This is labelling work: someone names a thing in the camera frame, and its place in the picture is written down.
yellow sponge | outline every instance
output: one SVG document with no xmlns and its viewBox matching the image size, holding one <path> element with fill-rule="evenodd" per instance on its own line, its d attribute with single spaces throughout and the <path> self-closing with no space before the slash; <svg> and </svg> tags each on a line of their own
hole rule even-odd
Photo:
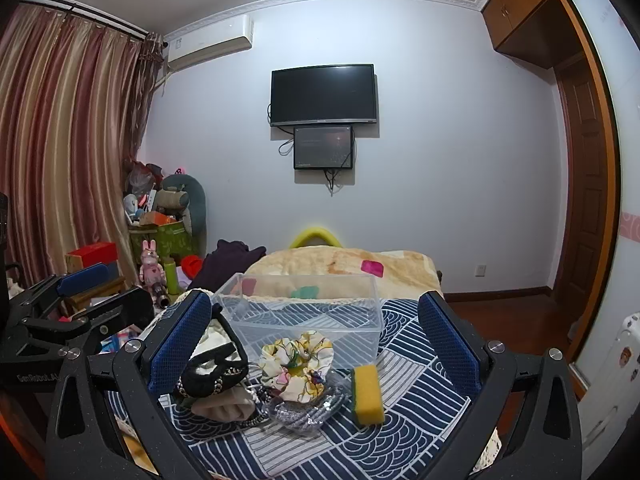
<svg viewBox="0 0 640 480">
<path fill-rule="evenodd" d="M 351 372 L 353 388 L 353 415 L 362 426 L 382 424 L 385 412 L 382 406 L 382 392 L 375 365 L 354 368 Z"/>
</svg>

television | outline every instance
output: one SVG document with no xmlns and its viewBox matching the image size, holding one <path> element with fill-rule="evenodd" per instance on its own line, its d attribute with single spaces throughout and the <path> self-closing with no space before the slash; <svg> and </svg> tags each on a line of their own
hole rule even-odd
<svg viewBox="0 0 640 480">
<path fill-rule="evenodd" d="M 345 126 L 299 126 L 293 129 L 293 167 L 296 170 L 353 168 L 353 129 Z"/>
<path fill-rule="evenodd" d="M 271 126 L 375 123 L 372 64 L 307 66 L 271 73 Z"/>
</svg>

curtain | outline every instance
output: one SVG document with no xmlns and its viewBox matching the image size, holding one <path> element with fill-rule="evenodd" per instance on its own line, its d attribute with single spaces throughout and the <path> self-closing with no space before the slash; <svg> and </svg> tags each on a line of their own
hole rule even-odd
<svg viewBox="0 0 640 480">
<path fill-rule="evenodd" d="M 133 163 L 136 160 L 142 137 L 145 134 L 154 85 L 162 66 L 163 41 L 164 39 L 160 34 L 150 32 L 140 47 L 127 111 L 127 126 L 125 128 L 122 153 L 124 178 L 133 169 Z"/>
<path fill-rule="evenodd" d="M 7 261 L 28 283 L 65 272 L 65 253 L 115 242 L 136 271 L 122 209 L 126 111 L 141 43 L 80 16 L 20 4 L 0 39 L 0 190 Z"/>
</svg>

metal bolt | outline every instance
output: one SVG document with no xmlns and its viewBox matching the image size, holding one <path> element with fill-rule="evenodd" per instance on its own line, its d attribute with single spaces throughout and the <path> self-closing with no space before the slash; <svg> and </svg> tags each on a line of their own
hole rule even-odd
<svg viewBox="0 0 640 480">
<path fill-rule="evenodd" d="M 140 339 L 130 339 L 124 344 L 124 351 L 128 354 L 133 354 L 140 350 L 142 346 L 142 342 Z"/>
<path fill-rule="evenodd" d="M 562 352 L 557 348 L 550 348 L 549 357 L 551 357 L 554 361 L 559 361 L 560 359 L 562 359 Z"/>
<path fill-rule="evenodd" d="M 77 359 L 80 356 L 80 349 L 79 348 L 71 348 L 69 350 L 69 352 L 66 354 L 66 358 L 67 359 L 71 359 L 72 361 L 74 359 Z"/>
<path fill-rule="evenodd" d="M 488 347 L 489 350 L 491 350 L 491 352 L 493 352 L 494 354 L 501 354 L 502 352 L 504 352 L 504 343 L 502 341 L 498 341 L 495 339 L 489 341 Z"/>
</svg>

clear plastic container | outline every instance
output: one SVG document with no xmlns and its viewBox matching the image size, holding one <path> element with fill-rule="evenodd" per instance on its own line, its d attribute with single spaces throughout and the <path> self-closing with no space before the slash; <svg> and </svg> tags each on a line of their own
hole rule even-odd
<svg viewBox="0 0 640 480">
<path fill-rule="evenodd" d="M 334 345 L 333 368 L 376 359 L 383 329 L 373 276 L 271 276 L 235 274 L 216 293 L 224 315 L 257 363 L 262 346 L 316 330 Z"/>
</svg>

